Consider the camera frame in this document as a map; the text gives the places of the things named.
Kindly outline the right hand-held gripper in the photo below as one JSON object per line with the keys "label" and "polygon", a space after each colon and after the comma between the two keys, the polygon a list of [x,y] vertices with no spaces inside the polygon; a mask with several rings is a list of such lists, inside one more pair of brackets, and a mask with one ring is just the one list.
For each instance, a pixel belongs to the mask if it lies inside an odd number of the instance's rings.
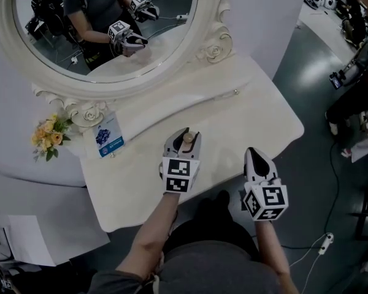
{"label": "right hand-held gripper", "polygon": [[[287,187],[278,178],[275,163],[264,152],[249,147],[245,152],[244,172],[248,182],[244,184],[244,209],[255,222],[277,220],[288,208]],[[257,177],[266,181],[260,184]]]}

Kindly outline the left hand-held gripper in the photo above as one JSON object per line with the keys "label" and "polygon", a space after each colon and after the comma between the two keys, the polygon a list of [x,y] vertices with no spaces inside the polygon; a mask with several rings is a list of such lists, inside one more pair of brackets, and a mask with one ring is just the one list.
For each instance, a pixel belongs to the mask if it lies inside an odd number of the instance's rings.
{"label": "left hand-held gripper", "polygon": [[181,149],[183,137],[189,131],[189,127],[176,131],[164,144],[163,158],[159,165],[159,176],[163,181],[165,192],[187,193],[191,190],[199,173],[201,133],[196,132],[196,139],[191,148]]}

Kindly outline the person's right forearm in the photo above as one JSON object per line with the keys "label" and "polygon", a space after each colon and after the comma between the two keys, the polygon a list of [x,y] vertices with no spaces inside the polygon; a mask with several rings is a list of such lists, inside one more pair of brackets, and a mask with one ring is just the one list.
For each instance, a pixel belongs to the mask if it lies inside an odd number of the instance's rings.
{"label": "person's right forearm", "polygon": [[283,294],[299,294],[290,274],[289,262],[271,222],[255,222],[259,253],[263,263],[277,274]]}

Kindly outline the person's left forearm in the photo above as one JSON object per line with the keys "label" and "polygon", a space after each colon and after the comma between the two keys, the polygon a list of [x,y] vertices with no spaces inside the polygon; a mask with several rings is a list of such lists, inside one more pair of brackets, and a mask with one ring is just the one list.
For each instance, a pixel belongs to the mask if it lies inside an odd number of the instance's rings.
{"label": "person's left forearm", "polygon": [[175,221],[179,194],[164,194],[137,232],[131,248],[117,271],[134,274],[146,280],[157,267],[163,246]]}

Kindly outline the white dressing table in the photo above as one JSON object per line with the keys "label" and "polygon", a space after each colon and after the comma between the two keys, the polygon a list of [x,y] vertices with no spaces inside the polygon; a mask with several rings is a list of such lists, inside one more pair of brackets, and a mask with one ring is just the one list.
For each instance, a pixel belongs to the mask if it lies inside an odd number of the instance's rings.
{"label": "white dressing table", "polygon": [[125,145],[114,158],[99,156],[92,130],[83,134],[87,156],[81,159],[82,171],[105,232],[140,225],[154,210],[163,194],[158,167],[164,144],[179,129],[189,127],[202,135],[200,171],[192,189],[180,197],[182,202],[240,175],[248,147],[275,158],[304,133],[299,118],[251,57],[234,55],[218,64],[188,69],[180,77],[189,82],[191,93],[224,90],[224,94],[141,132],[121,125],[117,117]]}

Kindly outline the person's black trousers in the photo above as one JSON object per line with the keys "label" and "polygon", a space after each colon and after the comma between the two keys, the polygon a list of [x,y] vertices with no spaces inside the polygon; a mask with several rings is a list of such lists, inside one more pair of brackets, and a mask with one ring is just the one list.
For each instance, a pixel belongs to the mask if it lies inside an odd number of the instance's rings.
{"label": "person's black trousers", "polygon": [[223,190],[214,200],[203,199],[194,217],[175,228],[163,247],[173,249],[200,241],[220,241],[243,249],[254,261],[260,261],[259,250],[248,231],[235,222],[229,212],[230,195]]}

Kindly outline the blue and white card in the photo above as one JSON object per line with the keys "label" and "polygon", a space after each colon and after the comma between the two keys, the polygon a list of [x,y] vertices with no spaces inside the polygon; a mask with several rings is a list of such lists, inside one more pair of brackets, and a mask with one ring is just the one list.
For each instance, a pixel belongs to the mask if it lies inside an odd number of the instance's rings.
{"label": "blue and white card", "polygon": [[92,128],[93,139],[100,157],[108,156],[125,145],[116,116],[112,112]]}

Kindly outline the white power strip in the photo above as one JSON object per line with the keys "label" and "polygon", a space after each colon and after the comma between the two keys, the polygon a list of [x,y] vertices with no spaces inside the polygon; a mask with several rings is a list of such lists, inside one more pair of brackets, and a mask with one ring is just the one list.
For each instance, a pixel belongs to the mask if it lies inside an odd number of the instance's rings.
{"label": "white power strip", "polygon": [[318,250],[319,255],[324,255],[328,250],[329,246],[334,242],[334,235],[332,233],[325,234],[324,241]]}

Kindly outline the person's grey shirt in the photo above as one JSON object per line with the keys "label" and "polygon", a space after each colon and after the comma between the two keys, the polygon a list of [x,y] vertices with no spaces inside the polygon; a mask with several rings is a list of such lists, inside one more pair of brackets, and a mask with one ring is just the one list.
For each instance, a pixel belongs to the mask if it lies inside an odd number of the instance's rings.
{"label": "person's grey shirt", "polygon": [[121,271],[96,273],[88,294],[282,294],[278,277],[243,249],[221,241],[177,247],[146,281]]}

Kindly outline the black metal stand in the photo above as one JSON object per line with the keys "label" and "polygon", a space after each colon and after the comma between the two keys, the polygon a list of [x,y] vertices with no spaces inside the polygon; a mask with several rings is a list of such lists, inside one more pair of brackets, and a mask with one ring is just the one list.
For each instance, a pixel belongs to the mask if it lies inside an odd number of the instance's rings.
{"label": "black metal stand", "polygon": [[364,190],[364,196],[362,201],[362,208],[360,212],[348,213],[349,216],[357,218],[355,228],[355,240],[357,241],[368,241],[368,235],[364,235],[364,225],[368,218],[368,187]]}

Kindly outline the yellow flower bouquet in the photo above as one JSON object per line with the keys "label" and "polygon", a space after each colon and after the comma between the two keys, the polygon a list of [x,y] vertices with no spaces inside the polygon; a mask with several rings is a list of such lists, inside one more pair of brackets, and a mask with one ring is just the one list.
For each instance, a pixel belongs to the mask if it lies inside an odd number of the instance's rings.
{"label": "yellow flower bouquet", "polygon": [[72,120],[53,113],[49,118],[40,121],[31,136],[31,144],[34,147],[33,159],[37,162],[44,159],[49,162],[52,158],[58,158],[58,148],[65,141],[71,141],[68,136]]}

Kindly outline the white cardboard box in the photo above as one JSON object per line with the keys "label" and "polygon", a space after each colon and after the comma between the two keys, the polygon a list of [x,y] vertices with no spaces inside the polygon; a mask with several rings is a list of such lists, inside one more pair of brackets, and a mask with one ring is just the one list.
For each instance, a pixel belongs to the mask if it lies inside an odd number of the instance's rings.
{"label": "white cardboard box", "polygon": [[57,266],[110,242],[94,217],[9,216],[6,235],[15,260]]}

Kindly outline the oval white-framed mirror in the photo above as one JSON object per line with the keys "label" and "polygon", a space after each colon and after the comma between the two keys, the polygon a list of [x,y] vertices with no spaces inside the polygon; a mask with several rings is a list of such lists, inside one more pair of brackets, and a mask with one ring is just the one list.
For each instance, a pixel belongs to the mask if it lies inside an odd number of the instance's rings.
{"label": "oval white-framed mirror", "polygon": [[231,35],[223,22],[229,0],[193,0],[184,25],[150,38],[130,58],[119,56],[83,76],[43,57],[22,33],[15,0],[0,0],[0,44],[4,53],[31,80],[35,95],[62,108],[74,124],[97,125],[115,111],[121,125],[141,132],[160,120],[205,100],[223,95],[191,93],[175,73],[185,64],[214,64],[231,54]]}

